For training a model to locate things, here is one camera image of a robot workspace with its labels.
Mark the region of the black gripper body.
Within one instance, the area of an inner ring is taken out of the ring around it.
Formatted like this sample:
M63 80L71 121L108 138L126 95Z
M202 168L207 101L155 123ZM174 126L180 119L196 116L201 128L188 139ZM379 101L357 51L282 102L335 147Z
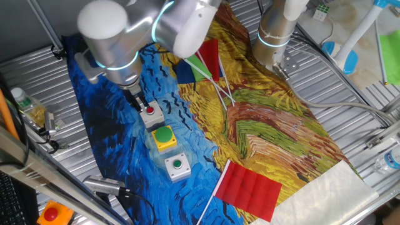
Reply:
M132 108L138 110L138 103L142 103L142 99L145 99L144 93L142 89L137 89L134 92L130 90L124 91L124 97L127 102L131 105Z

